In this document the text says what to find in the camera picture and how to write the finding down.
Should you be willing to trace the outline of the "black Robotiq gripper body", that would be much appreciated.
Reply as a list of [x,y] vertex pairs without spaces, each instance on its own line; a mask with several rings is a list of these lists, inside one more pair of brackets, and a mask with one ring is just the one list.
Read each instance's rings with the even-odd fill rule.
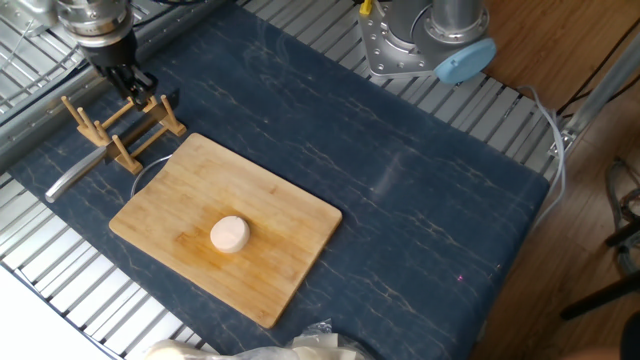
[[129,32],[124,38],[114,44],[87,48],[87,60],[99,68],[114,68],[119,66],[137,65],[137,39],[134,32]]

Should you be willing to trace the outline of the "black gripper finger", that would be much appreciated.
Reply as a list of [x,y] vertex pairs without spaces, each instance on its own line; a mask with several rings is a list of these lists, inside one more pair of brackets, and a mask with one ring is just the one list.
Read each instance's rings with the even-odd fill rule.
[[147,105],[157,88],[157,78],[143,72],[136,65],[126,68],[126,80],[129,96],[135,105]]
[[107,80],[117,89],[123,99],[134,97],[132,75],[126,66],[108,67]]

